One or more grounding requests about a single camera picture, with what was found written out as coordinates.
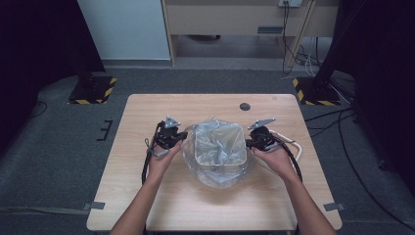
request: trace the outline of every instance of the electrical socket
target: electrical socket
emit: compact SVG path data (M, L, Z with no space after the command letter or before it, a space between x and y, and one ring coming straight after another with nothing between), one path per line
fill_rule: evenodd
M286 4L288 3L289 7L298 8L298 7L301 6L302 0L280 0L278 2L278 6L279 7L285 7L286 4L284 4L284 2L286 2Z

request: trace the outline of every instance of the yellow and black tape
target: yellow and black tape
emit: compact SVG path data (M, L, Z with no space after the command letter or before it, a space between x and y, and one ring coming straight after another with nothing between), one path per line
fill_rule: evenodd
M74 99L69 100L70 104L79 104L79 105L89 105L89 104L105 104L107 103L108 99L110 98L111 93L113 92L113 88L115 86L116 78L112 78L110 81L110 84L108 85L107 90L105 91L105 94L100 99Z
M323 105L323 106L338 106L340 105L340 101L324 101L324 100L310 100L307 99L304 95L304 91L302 90L299 81L297 79L293 79L294 87L296 87L297 94L299 96L300 103L302 105Z

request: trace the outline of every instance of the white wall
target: white wall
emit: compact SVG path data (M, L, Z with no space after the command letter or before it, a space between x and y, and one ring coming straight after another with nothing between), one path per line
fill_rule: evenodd
M78 4L102 60L170 60L160 0Z

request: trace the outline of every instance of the transparent plastic bag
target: transparent plastic bag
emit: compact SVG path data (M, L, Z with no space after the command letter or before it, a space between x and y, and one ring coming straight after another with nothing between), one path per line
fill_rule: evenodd
M202 183L213 188L229 188L248 171L244 130L237 123L215 117L186 128L182 144L189 170Z

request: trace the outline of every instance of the gray carpet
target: gray carpet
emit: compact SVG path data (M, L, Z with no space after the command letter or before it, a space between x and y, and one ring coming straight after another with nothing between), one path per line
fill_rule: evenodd
M80 210L84 203L91 203L130 94L296 92L292 81L280 71L109 70L108 73L118 81L107 104L69 105L75 77L62 79L40 92L38 101L44 102L47 110L41 113L45 109L43 103L35 107L33 115L41 115L27 121L1 158L0 208ZM297 75L305 74L296 71L290 77ZM300 106L304 118L346 107L346 103L337 107ZM337 115L323 117L307 125L326 126L337 118ZM113 120L113 126L107 141L97 141L104 135L100 129L108 125L105 120ZM393 214L415 227L415 200L399 175L377 168L376 152L352 118L342 122L342 130L350 158L368 189ZM364 192L346 160L336 125L312 140L335 201L346 205L346 210L340 212L344 225L339 234L415 234L381 211ZM92 234L86 228L86 220L87 215L82 214L0 213L0 234Z

